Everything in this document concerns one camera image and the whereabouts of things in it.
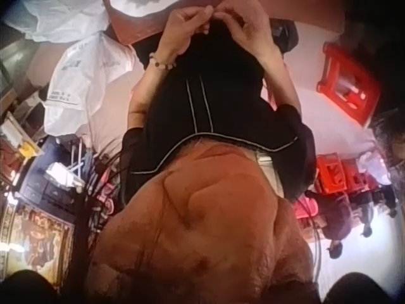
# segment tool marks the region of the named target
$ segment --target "table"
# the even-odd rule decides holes
[[[217,6],[222,0],[179,0],[158,13],[135,18],[114,9],[110,0],[103,0],[116,38],[124,45],[133,44],[161,32],[170,12],[186,6]],[[260,0],[270,18],[304,22],[332,32],[344,29],[343,0]]]

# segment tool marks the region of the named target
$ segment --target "plastic bag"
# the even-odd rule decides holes
[[[69,47],[53,72],[44,103],[45,132],[73,134],[101,107],[106,86],[131,71],[135,52],[104,34]]]
[[[357,160],[360,173],[368,172],[381,185],[391,185],[390,174],[377,149],[361,155]]]
[[[143,17],[163,11],[178,0],[111,0],[111,6],[132,17]]]
[[[3,21],[27,39],[53,43],[82,40],[109,25],[102,0],[21,0]]]

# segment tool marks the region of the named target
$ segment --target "red plastic stool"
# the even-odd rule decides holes
[[[332,194],[347,189],[342,162],[337,153],[317,156],[316,166],[319,169],[315,183],[318,193]]]
[[[316,90],[366,127],[380,98],[379,83],[335,44],[325,43],[323,52],[326,77],[324,75]]]
[[[342,166],[348,193],[362,191],[367,188],[366,177],[359,172],[355,158],[352,160],[342,160]]]

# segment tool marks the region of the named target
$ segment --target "beaded bracelet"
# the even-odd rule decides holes
[[[152,63],[156,68],[160,69],[160,70],[168,70],[170,71],[172,68],[176,67],[176,63],[170,63],[169,65],[164,64],[164,63],[160,63],[156,60],[156,58],[154,57],[154,53],[151,53],[149,55],[149,62]]]

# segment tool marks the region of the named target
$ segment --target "painting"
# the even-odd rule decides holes
[[[30,269],[58,286],[64,271],[64,253],[67,239],[71,239],[71,226],[27,205],[18,205],[12,223],[9,243],[23,246],[24,252],[10,250],[6,262],[6,275]]]

